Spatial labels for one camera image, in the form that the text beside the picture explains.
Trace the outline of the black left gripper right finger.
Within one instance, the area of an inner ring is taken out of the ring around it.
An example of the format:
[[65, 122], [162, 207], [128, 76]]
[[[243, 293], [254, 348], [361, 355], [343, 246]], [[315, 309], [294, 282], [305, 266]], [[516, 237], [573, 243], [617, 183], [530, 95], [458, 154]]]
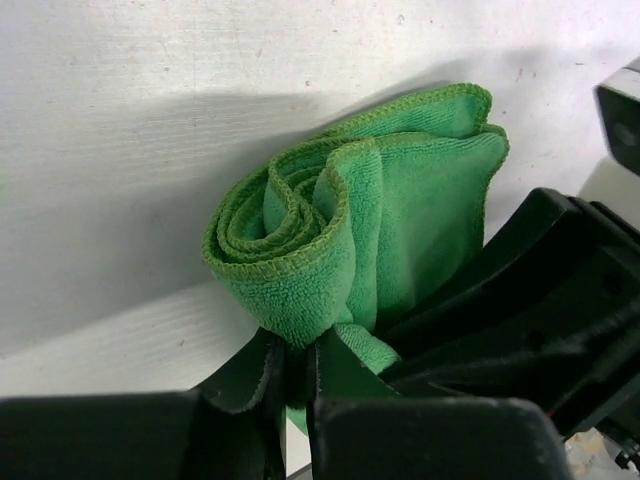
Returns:
[[567, 479], [551, 421], [534, 404], [407, 398], [326, 331], [309, 349], [307, 426], [316, 479]]

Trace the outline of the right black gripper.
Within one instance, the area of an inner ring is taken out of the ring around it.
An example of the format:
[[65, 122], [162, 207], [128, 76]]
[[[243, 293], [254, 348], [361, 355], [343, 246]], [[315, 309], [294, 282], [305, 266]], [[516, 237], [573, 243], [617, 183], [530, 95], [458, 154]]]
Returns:
[[383, 340], [402, 393], [516, 397], [563, 435], [635, 435], [639, 233], [602, 203], [537, 188]]

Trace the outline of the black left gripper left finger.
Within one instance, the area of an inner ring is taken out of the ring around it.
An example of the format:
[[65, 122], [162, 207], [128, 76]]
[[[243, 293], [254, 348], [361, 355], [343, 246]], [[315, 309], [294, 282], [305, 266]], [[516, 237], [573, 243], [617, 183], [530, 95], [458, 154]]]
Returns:
[[4, 479], [283, 479], [285, 347], [258, 330], [185, 391], [9, 398]]

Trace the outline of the green microfiber towel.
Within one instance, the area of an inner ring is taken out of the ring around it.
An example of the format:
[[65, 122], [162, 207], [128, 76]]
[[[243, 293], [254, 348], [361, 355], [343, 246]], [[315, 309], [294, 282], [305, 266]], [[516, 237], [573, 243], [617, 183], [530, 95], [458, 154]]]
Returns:
[[373, 373], [375, 333], [482, 248], [489, 184], [509, 152], [471, 84], [414, 92], [272, 157], [218, 206], [202, 241], [217, 279], [292, 353], [334, 331]]

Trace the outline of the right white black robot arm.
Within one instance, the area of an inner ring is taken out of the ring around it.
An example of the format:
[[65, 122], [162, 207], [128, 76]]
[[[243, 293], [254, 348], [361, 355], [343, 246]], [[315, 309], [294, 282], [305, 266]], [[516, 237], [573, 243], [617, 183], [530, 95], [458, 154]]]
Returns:
[[639, 466], [639, 66], [595, 90], [614, 175], [533, 190], [383, 337], [375, 376], [336, 334], [309, 353], [315, 479], [567, 479], [594, 430]]

